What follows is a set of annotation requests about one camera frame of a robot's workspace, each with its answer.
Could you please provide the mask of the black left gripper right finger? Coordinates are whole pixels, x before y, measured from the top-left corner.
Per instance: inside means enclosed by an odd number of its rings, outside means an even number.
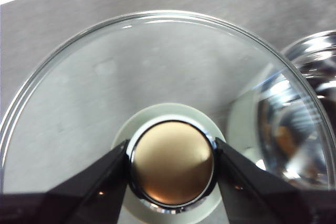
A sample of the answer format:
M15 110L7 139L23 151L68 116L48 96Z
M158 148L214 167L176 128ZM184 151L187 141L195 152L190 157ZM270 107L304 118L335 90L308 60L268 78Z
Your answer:
M217 183L229 223L335 223L335 191L303 190L260 169L219 138Z

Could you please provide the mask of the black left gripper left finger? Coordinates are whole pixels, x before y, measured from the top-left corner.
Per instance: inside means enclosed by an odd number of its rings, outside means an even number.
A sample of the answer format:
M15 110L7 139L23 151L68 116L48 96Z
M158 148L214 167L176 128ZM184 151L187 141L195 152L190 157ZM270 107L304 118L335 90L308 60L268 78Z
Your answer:
M125 140L44 193L1 195L1 223L117 223L128 183Z

